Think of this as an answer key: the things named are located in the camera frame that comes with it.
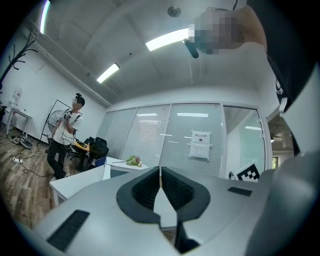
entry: dark pants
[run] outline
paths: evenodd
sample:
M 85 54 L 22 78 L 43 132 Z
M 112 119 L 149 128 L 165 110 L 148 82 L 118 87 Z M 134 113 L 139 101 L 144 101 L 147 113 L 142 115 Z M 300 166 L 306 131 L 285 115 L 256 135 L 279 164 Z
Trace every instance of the dark pants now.
M 69 148 L 69 145 L 64 146 L 63 144 L 56 142 L 54 139 L 51 140 L 46 160 L 48 161 L 49 165 L 53 169 L 54 171 L 53 176 L 57 180 L 62 179 L 66 176 L 66 172 L 64 171 L 65 157 L 68 151 L 66 148 Z M 57 162 L 55 160 L 55 156 L 58 151 L 59 151 L 59 158 Z

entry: glass wall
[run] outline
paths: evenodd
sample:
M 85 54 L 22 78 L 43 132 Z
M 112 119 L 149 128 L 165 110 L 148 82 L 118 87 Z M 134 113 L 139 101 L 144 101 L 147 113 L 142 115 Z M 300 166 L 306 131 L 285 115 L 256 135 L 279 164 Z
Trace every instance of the glass wall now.
M 172 105 L 159 165 L 220 176 L 223 157 L 222 117 L 219 105 Z M 209 160 L 190 157 L 192 131 L 210 132 Z
M 263 172 L 266 154 L 258 112 L 233 106 L 223 111 L 225 119 L 219 104 L 190 103 L 108 112 L 97 137 L 106 138 L 108 157 L 139 156 L 148 167 L 177 167 L 226 179 L 252 163 Z M 210 133 L 208 158 L 190 156 L 192 131 Z
M 230 106 L 223 109 L 227 133 L 224 177 L 251 164 L 261 174 L 265 170 L 265 141 L 258 112 Z
M 109 132 L 106 136 L 107 146 L 109 148 L 108 157 L 120 158 L 122 147 L 130 128 L 130 124 L 136 112 L 135 108 L 119 110 L 112 122 Z
M 126 137 L 121 160 L 139 156 L 148 166 L 158 166 L 164 144 L 170 105 L 139 107 Z
M 107 134 L 109 132 L 109 129 L 111 127 L 111 124 L 116 116 L 117 111 L 113 112 L 107 112 L 104 115 L 104 118 L 101 122 L 101 125 L 96 133 L 96 136 L 106 140 L 107 139 Z

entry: white t-shirt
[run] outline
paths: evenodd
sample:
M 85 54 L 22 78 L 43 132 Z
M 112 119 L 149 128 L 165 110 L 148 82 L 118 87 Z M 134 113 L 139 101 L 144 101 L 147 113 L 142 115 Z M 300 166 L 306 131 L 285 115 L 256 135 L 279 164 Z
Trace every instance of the white t-shirt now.
M 66 119 L 64 118 L 65 112 L 67 109 L 61 112 L 60 116 L 58 117 L 61 119 L 61 123 L 57 130 L 55 131 L 55 134 L 53 136 L 53 139 L 63 145 L 70 145 L 73 142 L 74 135 L 72 133 L 69 133 L 66 128 Z M 82 117 L 80 116 L 77 120 L 79 113 L 71 113 L 72 117 L 69 119 L 69 124 L 71 127 L 75 130 L 79 130 L 81 123 L 82 123 Z

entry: coat rack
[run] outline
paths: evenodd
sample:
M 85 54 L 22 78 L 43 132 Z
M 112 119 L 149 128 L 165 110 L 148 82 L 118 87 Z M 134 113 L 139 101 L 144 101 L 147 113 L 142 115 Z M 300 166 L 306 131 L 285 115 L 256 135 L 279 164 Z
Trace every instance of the coat rack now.
M 13 66 L 13 68 L 15 70 L 19 70 L 19 68 L 15 67 L 15 63 L 17 63 L 17 62 L 25 63 L 25 61 L 19 60 L 19 58 L 21 58 L 22 56 L 25 56 L 26 55 L 26 51 L 34 51 L 36 53 L 38 52 L 35 49 L 29 48 L 29 46 L 31 46 L 37 40 L 37 39 L 34 39 L 34 40 L 30 41 L 31 35 L 32 35 L 32 33 L 29 34 L 28 41 L 26 42 L 25 46 L 22 48 L 22 50 L 17 55 L 16 55 L 16 45 L 15 44 L 13 45 L 13 58 L 11 60 L 11 56 L 9 55 L 9 62 L 10 63 L 8 65 L 8 67 L 5 69 L 5 71 L 3 72 L 3 74 L 2 74 L 2 76 L 0 78 L 0 90 L 2 89 L 2 82 L 5 79 L 7 73 L 11 69 L 11 67 Z

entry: white sign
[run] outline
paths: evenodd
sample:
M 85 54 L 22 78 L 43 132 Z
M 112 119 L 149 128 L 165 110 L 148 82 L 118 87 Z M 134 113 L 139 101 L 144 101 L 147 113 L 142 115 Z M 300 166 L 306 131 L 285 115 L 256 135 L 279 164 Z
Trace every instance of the white sign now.
M 210 145 L 211 132 L 192 131 L 191 143 Z
M 209 160 L 210 145 L 192 143 L 190 146 L 190 157 L 206 158 Z
M 192 131 L 190 157 L 206 158 L 209 161 L 211 132 Z

